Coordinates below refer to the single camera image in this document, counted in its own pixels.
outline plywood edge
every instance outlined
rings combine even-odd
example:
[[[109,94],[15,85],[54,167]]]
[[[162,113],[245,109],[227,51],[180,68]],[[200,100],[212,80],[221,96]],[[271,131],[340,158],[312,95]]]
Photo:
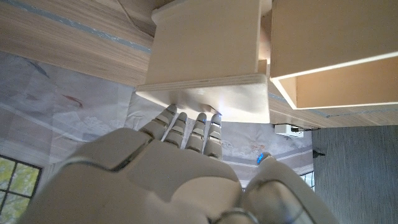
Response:
[[[139,85],[136,91],[160,91],[160,90],[182,90],[187,88],[203,88],[211,86],[228,86],[228,85],[250,85],[264,83],[267,85],[267,76],[262,73],[256,73],[251,75],[240,75],[233,77],[223,78],[209,78],[203,80],[193,80],[185,82],[174,82],[174,83],[161,83],[161,84],[150,84],[150,85]]]
[[[296,72],[296,73],[291,73],[291,74],[275,74],[272,72],[272,61],[271,61],[271,78],[274,80],[281,80],[281,79],[285,79],[285,78],[291,78],[291,77],[297,77],[300,75],[307,75],[307,74],[311,74],[311,73],[317,73],[317,72],[323,72],[326,70],[332,70],[332,69],[336,69],[336,68],[343,68],[343,67],[348,67],[348,66],[352,66],[352,65],[358,65],[361,63],[368,63],[368,62],[373,62],[373,61],[377,61],[377,60],[382,60],[382,59],[387,59],[387,58],[392,58],[392,57],[397,57],[398,56],[398,52],[391,52],[388,54],[382,54],[382,55],[377,55],[377,56],[373,56],[373,57],[368,57],[368,58],[362,58],[359,60],[353,60],[350,62],[345,62],[345,63],[339,63],[336,65],[330,65],[330,66],[326,66],[326,67],[322,67],[322,68],[316,68],[316,69],[311,69],[311,70],[306,70],[306,71],[302,71],[302,72]]]
[[[286,92],[285,88],[282,86],[281,82],[279,79],[276,78],[271,78],[271,82],[276,86],[276,88],[279,90],[280,94],[285,98],[287,103],[290,105],[290,107],[293,110],[296,110],[296,104],[294,102],[297,102],[297,99],[292,99],[289,94]]]
[[[398,105],[398,102],[388,102],[388,103],[366,103],[357,105],[338,105],[338,106],[315,106],[306,108],[296,108],[295,110],[311,110],[311,109],[327,109],[327,108],[348,108],[357,106],[385,106],[385,105]]]

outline floor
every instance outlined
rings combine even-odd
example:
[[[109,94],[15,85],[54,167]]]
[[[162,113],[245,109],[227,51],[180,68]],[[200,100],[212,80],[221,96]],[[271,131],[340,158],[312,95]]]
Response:
[[[315,192],[340,223],[398,223],[398,126],[312,133]]]

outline window frame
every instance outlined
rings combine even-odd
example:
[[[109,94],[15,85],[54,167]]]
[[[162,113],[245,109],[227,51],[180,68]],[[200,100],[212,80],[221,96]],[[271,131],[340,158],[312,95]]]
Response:
[[[8,194],[13,194],[13,195],[17,195],[17,196],[24,197],[24,198],[29,198],[29,203],[32,201],[32,198],[36,194],[37,187],[39,186],[40,178],[42,176],[43,167],[35,166],[33,164],[29,164],[27,162],[20,161],[20,160],[17,160],[17,159],[13,159],[11,157],[4,156],[4,155],[1,155],[1,154],[0,154],[0,157],[3,158],[3,159],[7,159],[7,160],[10,160],[12,162],[15,162],[14,168],[12,169],[10,180],[8,182],[8,185],[7,185],[7,189],[6,190],[0,189],[0,192],[4,192],[4,198],[0,202],[1,203],[0,204],[0,215],[1,215],[1,212],[2,212],[2,210],[4,208],[4,205],[6,204],[6,199],[7,199],[7,195]],[[29,167],[32,167],[32,168],[35,168],[35,169],[39,170],[39,173],[37,174],[37,178],[36,178],[36,182],[35,182],[32,194],[30,196],[24,195],[24,194],[20,194],[20,193],[17,193],[17,192],[13,192],[13,191],[10,190],[12,178],[14,177],[14,173],[15,173],[15,171],[17,169],[17,165],[18,164],[22,164],[22,165],[29,166]]]

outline black cable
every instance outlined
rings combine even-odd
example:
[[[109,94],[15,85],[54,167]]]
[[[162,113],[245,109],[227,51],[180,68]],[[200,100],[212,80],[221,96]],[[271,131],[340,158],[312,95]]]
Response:
[[[320,128],[292,128],[292,132],[299,132],[299,131],[316,131],[319,130]]]

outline wooden shelf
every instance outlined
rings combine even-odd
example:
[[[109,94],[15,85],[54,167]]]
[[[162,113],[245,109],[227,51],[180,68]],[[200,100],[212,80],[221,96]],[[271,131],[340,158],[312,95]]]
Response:
[[[223,121],[269,123],[267,61],[259,58],[269,58],[261,18],[271,7],[262,0],[176,0],[155,10],[152,55],[137,94],[176,104],[192,118],[219,112]]]

